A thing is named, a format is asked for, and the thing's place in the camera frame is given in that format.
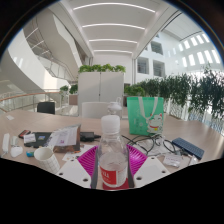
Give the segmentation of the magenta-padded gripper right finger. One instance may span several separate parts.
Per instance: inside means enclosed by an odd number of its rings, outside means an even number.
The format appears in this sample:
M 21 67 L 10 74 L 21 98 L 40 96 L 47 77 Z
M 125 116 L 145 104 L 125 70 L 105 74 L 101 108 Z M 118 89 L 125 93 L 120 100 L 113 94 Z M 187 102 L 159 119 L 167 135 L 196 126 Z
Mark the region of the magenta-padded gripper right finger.
M 129 150 L 128 185 L 140 188 L 170 174 L 168 169 L 155 157 L 147 157 L 133 146 Z

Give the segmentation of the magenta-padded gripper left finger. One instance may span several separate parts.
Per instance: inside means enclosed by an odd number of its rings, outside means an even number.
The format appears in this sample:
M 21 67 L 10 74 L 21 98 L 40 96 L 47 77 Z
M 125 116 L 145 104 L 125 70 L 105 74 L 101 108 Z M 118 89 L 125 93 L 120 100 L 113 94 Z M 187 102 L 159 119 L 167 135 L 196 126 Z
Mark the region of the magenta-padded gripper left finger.
M 66 163 L 57 176 L 84 188 L 95 189 L 98 182 L 97 146 L 86 145 L 81 153 L 66 154 Z

